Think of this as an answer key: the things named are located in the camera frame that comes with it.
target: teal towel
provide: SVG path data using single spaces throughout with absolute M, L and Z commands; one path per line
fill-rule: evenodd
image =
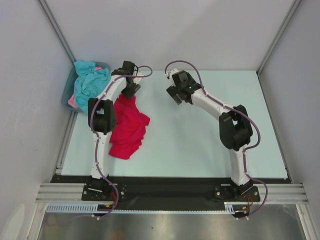
M 106 88 L 110 71 L 107 68 L 94 71 L 96 63 L 93 61 L 76 61 L 74 67 L 79 76 L 74 82 L 75 103 L 88 114 L 89 99 L 96 98 Z

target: pink towel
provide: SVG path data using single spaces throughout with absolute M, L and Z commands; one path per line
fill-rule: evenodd
M 76 96 L 73 94 L 72 97 L 68 100 L 68 104 L 74 109 L 78 109 L 79 107 L 76 104 Z
M 114 103 L 116 126 L 112 132 L 109 154 L 120 159 L 129 159 L 139 149 L 146 133 L 150 118 L 139 112 L 136 97 L 127 99 L 121 94 Z

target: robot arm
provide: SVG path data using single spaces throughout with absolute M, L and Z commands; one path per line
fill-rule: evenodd
M 221 106 L 212 99 L 209 99 L 200 84 L 188 72 L 173 69 L 169 73 L 168 78 L 173 80 L 173 85 L 167 89 L 167 92 L 178 105 L 182 101 L 185 101 L 186 103 L 198 106 L 219 121 L 220 140 L 229 149 L 231 180 L 238 186 L 240 193 L 250 189 L 252 183 L 245 174 L 243 157 L 243 150 L 250 143 L 250 137 L 253 134 L 249 121 L 239 114 L 224 108 L 225 106 L 232 108 L 232 106 L 226 103 Z M 234 108 L 248 115 L 245 107 L 242 105 Z
M 106 167 L 107 158 L 109 156 L 109 142 L 112 131 L 116 127 L 116 113 L 114 102 L 122 93 L 127 98 L 132 98 L 133 95 L 140 89 L 139 81 L 143 74 L 137 72 L 137 76 L 141 77 L 126 77 L 134 74 L 135 64 L 129 61 L 124 61 L 122 68 L 116 69 L 111 74 L 111 79 L 103 92 L 96 98 L 90 98 L 88 101 L 88 124 L 91 127 L 91 117 L 93 115 L 92 128 L 95 131 L 93 134 L 93 164 L 91 168 L 91 176 L 94 179 L 100 179 L 101 174 L 97 169 L 95 154 L 99 160 L 99 168 L 101 172 L 108 176 L 108 168 Z M 98 99 L 101 99 L 96 110 L 93 112 L 94 106 Z

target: blue plastic basket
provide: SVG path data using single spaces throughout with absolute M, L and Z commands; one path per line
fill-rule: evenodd
M 110 66 L 107 63 L 104 62 L 95 62 L 96 67 L 101 67 L 102 69 L 109 69 Z M 75 81 L 78 78 L 78 74 L 76 73 L 76 68 L 73 66 L 71 69 L 68 79 L 66 80 L 65 87 L 63 90 L 62 98 L 61 98 L 61 104 L 69 110 L 75 111 L 75 112 L 83 112 L 80 108 L 74 108 L 69 105 L 68 100 L 72 97 L 74 94 L 74 88 L 75 88 Z

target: gray wall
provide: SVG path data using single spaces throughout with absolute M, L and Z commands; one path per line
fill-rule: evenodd
M 35 0 L 1 1 L 0 33 L 0 233 L 24 204 L 23 233 L 69 115 L 60 99 L 71 63 Z
M 262 72 L 289 172 L 320 223 L 320 1 L 305 0 Z
M 79 60 L 112 69 L 126 58 L 154 70 L 177 59 L 201 70 L 256 70 L 293 0 L 47 2 Z

